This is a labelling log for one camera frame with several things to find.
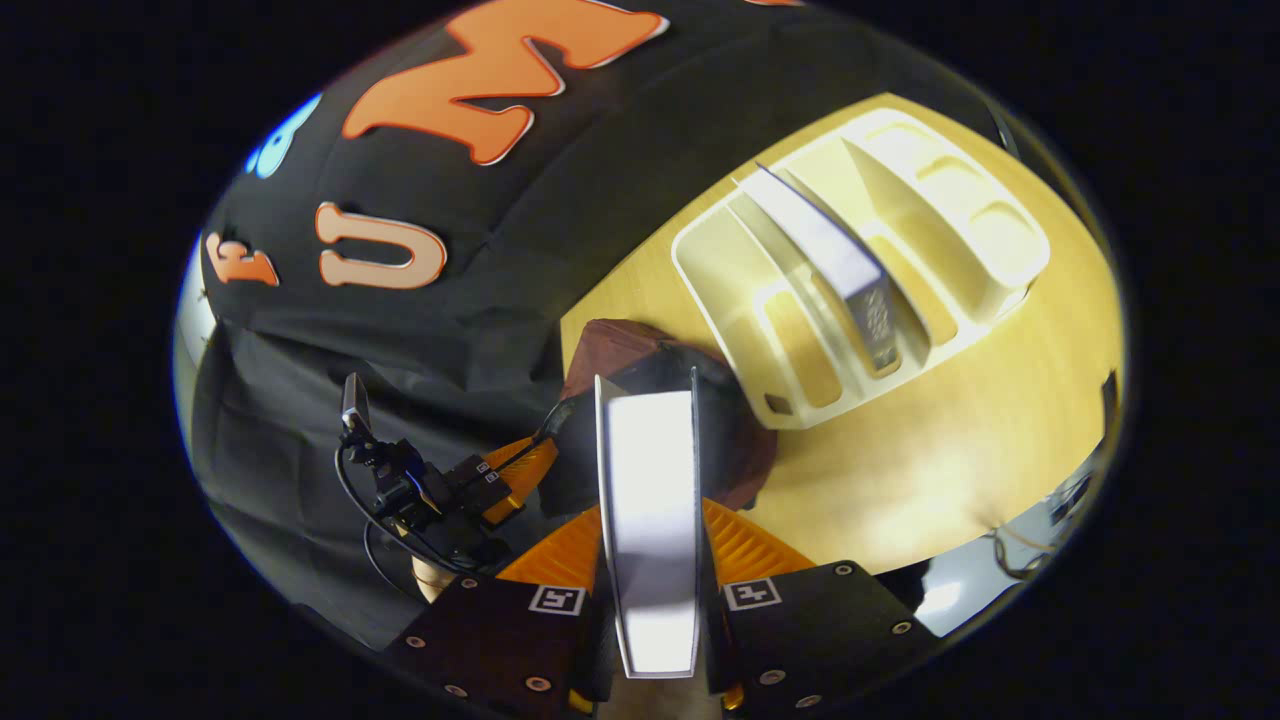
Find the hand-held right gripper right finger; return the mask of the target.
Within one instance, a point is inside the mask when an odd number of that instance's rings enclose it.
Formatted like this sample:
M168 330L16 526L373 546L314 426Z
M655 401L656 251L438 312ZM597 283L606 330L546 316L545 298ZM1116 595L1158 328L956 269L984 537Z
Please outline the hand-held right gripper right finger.
M701 512L707 680L723 712L836 714L940 653L856 562L814 562L709 498Z

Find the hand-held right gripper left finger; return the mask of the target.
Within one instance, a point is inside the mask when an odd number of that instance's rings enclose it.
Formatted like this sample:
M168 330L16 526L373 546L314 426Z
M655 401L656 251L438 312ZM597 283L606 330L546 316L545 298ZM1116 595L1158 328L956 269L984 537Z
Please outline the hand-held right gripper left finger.
M613 685L602 555L594 506L498 575L453 580L389 642L385 661L477 716L594 716Z

